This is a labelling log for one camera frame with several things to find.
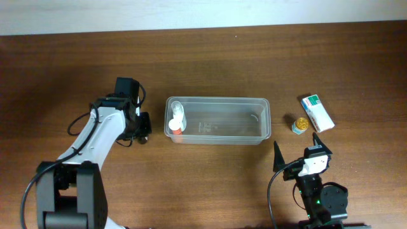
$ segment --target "wooden table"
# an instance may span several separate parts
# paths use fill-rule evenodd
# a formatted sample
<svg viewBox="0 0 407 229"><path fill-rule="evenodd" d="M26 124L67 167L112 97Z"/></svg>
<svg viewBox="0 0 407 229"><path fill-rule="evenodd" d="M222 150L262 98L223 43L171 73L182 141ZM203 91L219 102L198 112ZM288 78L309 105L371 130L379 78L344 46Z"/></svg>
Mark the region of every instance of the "wooden table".
<svg viewBox="0 0 407 229"><path fill-rule="evenodd" d="M153 125L147 144L115 144L103 166L109 215L118 223L271 226L273 141L287 162L303 156L313 130L296 135L289 125L306 116L298 96L318 94L336 123L319 134L334 153L322 178L349 189L346 222L407 227L405 21L9 36L0 37L0 49L1 228L19 227L36 167L71 145L68 124L112 92L118 76L144 85L142 110ZM173 95L266 98L272 136L258 146L174 144L163 133ZM281 225L307 218L293 184L279 177L272 186ZM34 193L29 228L36 227Z"/></svg>

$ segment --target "transparent storage bin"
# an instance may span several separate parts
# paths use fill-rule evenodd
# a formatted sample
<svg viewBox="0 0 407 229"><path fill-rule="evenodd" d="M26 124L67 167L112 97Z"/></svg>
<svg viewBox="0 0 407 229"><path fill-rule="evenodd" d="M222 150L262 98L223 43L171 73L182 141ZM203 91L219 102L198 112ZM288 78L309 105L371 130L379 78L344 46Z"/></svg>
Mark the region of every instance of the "transparent storage bin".
<svg viewBox="0 0 407 229"><path fill-rule="evenodd" d="M184 108L186 128L172 134L171 104ZM170 97L165 108L164 133L176 143L256 145L272 134L270 105L266 99L231 97Z"/></svg>

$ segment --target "small can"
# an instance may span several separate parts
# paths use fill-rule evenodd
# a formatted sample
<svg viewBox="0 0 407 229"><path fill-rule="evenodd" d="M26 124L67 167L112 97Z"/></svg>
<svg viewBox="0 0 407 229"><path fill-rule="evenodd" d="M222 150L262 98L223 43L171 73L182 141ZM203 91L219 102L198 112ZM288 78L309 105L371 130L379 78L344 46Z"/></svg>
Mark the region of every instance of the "small can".
<svg viewBox="0 0 407 229"><path fill-rule="evenodd" d="M302 134L304 133L307 128L310 126L309 121L306 118L298 118L294 123L293 126L291 127L293 129L293 132L296 134Z"/></svg>

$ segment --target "black cable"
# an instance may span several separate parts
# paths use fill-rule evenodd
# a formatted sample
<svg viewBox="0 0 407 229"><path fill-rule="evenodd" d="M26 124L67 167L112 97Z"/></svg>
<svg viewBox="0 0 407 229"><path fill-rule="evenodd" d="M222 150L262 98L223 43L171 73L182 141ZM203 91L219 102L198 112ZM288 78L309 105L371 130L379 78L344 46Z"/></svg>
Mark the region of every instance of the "black cable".
<svg viewBox="0 0 407 229"><path fill-rule="evenodd" d="M297 202L297 200L295 199L295 188L297 187L297 183L295 183L294 184L294 187L293 187L293 198L294 198L294 201L295 201L295 203L298 205L298 207L301 207L302 209L304 209L304 210L306 210L304 207L302 207L298 202Z"/></svg>
<svg viewBox="0 0 407 229"><path fill-rule="evenodd" d="M146 96L147 96L147 92L144 89L144 87L141 85L141 83L139 83L139 85L142 90L142 100L137 105L135 105L137 108L141 107L141 104L144 102L144 100L146 99Z"/></svg>
<svg viewBox="0 0 407 229"><path fill-rule="evenodd" d="M92 103L91 107L95 110L96 117L95 117L95 125L93 125L91 131L88 134L88 137L86 137L86 139L83 141L83 143L79 146L78 149L74 148L73 153L71 153L69 156L66 156L66 157L64 157L64 158L62 158L60 160L56 160L55 163L51 164L50 166L48 166L47 168L45 168L41 172L38 172L31 179L30 183L28 184L28 187L25 189L25 192L24 192L23 197L21 199L21 206L20 206L20 222L21 222L21 227L23 229L27 229L27 225L25 225L25 216L24 216L25 202L27 200L28 193L30 192L30 189L32 188L34 183L38 182L39 178L41 178L41 176L43 176L49 170L54 169L56 166L62 164L62 162L65 162L65 161L71 159L72 157L76 156L86 146L86 144L89 142L90 138L92 137L93 133L95 132L96 127L99 124L99 111L97 110L97 107L95 106L95 104Z"/></svg>
<svg viewBox="0 0 407 229"><path fill-rule="evenodd" d="M273 175L272 179L271 179L270 182L268 183L268 187L267 187L268 211L269 211L269 213L270 213L270 217L271 217L271 219L272 219L274 229L278 229L278 228L277 228L277 224L275 223L274 216L273 216L272 202L271 202L271 200L270 200L270 188L272 187L272 183L273 183L274 179L275 179L282 171L286 170L288 167L292 166L292 165L295 164L295 163L298 163L298 161L293 161L293 162L287 164L284 168L280 169L278 172L276 172L276 173Z"/></svg>
<svg viewBox="0 0 407 229"><path fill-rule="evenodd" d="M68 134L71 135L71 136L78 136L81 132L76 133L76 134L72 134L71 128L77 121L79 121L81 118L83 118L83 117L85 117L85 116L87 116L89 114L90 114L90 112L87 112L87 113L77 117L73 122L71 122L71 124L69 124L69 126L68 126L68 130L67 130Z"/></svg>
<svg viewBox="0 0 407 229"><path fill-rule="evenodd" d="M116 143L123 147L131 147L133 145L133 138L132 138L132 140L130 140L130 143L128 145L122 144L117 140L116 140Z"/></svg>

